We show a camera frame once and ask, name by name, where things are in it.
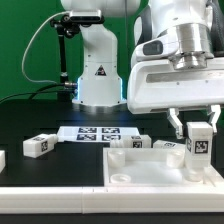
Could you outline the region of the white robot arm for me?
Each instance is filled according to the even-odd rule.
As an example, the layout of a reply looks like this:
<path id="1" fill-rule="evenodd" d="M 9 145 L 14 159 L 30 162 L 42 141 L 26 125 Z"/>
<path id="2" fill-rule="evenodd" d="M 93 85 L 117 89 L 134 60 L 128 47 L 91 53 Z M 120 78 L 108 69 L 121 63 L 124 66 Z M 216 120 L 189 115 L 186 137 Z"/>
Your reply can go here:
<path id="1" fill-rule="evenodd" d="M 89 111 L 118 103 L 117 39 L 105 17 L 133 15 L 141 0 L 61 0 L 81 25 L 84 72 L 72 103 Z M 134 114 L 165 112 L 183 137 L 178 114 L 205 109 L 215 126 L 224 106 L 224 14 L 218 0 L 148 0 L 134 23 L 135 49 L 127 88 Z"/>

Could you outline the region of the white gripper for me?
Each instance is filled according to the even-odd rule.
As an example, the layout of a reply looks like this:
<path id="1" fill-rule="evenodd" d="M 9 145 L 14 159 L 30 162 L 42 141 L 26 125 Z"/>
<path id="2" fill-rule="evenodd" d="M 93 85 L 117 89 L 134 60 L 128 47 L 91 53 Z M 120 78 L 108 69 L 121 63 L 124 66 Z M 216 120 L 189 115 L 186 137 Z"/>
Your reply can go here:
<path id="1" fill-rule="evenodd" d="M 224 59 L 207 61 L 204 69 L 174 70 L 169 60 L 137 63 L 130 74 L 128 109 L 133 114 L 166 112 L 178 139 L 183 138 L 179 110 L 207 108 L 208 124 L 217 133 L 224 105 Z"/>

